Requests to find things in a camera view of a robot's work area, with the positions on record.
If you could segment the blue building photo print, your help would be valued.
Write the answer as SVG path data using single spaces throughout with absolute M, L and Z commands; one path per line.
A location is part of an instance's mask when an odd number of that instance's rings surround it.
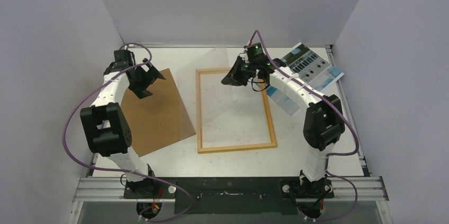
M 297 43 L 283 56 L 281 64 L 270 74 L 266 94 L 287 114 L 295 117 L 304 113 L 310 103 L 320 102 L 313 95 L 328 95 L 327 88 L 344 76 L 344 73 L 303 43 Z

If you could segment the yellow wooden picture frame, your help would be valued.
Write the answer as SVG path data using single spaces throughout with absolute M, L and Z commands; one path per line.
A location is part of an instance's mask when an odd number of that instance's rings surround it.
M 196 135 L 197 135 L 197 153 L 198 154 L 210 154 L 210 153 L 225 153 L 231 151 L 245 151 L 245 150 L 259 150 L 277 147 L 277 138 L 274 130 L 274 124 L 272 121 L 272 114 L 270 105 L 268 102 L 268 96 L 266 92 L 262 91 L 263 107 L 266 116 L 266 123 L 270 142 L 262 144 L 248 144 L 248 145 L 234 145 L 234 146 L 220 146 L 220 147 L 203 147 L 203 133 L 202 133 L 202 104 L 201 104 L 201 76 L 212 75 L 228 72 L 230 68 L 202 68 L 195 70 L 195 83 L 196 83 Z

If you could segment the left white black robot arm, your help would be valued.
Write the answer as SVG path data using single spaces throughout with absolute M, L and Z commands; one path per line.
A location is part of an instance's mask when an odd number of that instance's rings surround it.
M 148 86 L 164 79 L 148 59 L 137 64 L 129 50 L 114 51 L 114 61 L 104 72 L 104 86 L 95 101 L 80 110 L 80 119 L 89 149 L 113 161 L 127 177 L 129 192 L 145 198 L 158 194 L 160 185 L 153 180 L 154 171 L 132 147 L 132 132 L 121 109 L 126 90 L 138 99 L 152 95 Z

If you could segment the brown frame backing board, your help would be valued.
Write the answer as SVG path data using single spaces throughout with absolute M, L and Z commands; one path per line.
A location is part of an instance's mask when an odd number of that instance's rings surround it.
M 120 104 L 139 157 L 196 135 L 171 70 L 161 73 L 165 79 L 148 87 L 151 96 L 139 99 L 128 89 Z

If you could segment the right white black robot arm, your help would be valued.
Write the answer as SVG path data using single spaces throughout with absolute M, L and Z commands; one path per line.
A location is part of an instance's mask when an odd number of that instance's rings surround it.
M 328 154 L 345 131 L 340 99 L 312 90 L 284 59 L 270 61 L 266 55 L 248 60 L 238 56 L 221 84 L 247 86 L 255 78 L 279 90 L 305 112 L 303 136 L 309 147 L 299 175 L 298 194 L 302 198 L 317 198 L 331 193 L 326 173 Z

